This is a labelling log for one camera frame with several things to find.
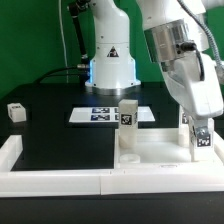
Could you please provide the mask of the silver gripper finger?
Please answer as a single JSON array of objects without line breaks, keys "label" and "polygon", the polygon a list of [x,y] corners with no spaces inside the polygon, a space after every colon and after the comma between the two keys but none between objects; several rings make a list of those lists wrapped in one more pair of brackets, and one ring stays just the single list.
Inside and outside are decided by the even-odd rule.
[{"label": "silver gripper finger", "polygon": [[193,120],[193,132],[197,139],[206,139],[209,136],[208,120]]}]

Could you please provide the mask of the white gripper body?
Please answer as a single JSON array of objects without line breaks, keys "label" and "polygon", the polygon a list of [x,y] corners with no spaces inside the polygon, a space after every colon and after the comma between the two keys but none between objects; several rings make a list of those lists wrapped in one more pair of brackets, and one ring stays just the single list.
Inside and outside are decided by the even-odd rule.
[{"label": "white gripper body", "polygon": [[184,111],[195,120],[220,116],[223,113],[223,98],[211,58],[201,55],[204,80],[200,80],[200,67],[194,52],[172,63],[163,72],[163,78],[170,95]]}]

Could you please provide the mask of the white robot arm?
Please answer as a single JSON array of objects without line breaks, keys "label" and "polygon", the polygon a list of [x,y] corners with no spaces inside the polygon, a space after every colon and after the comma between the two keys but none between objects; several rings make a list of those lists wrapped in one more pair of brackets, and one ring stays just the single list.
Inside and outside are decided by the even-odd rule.
[{"label": "white robot arm", "polygon": [[[218,57],[204,53],[215,41],[204,23],[202,0],[136,0],[152,61],[159,64],[170,95],[182,106],[198,139],[213,133],[210,120],[223,114]],[[90,0],[96,52],[86,85],[103,93],[138,86],[129,49],[129,18],[114,0]]]}]

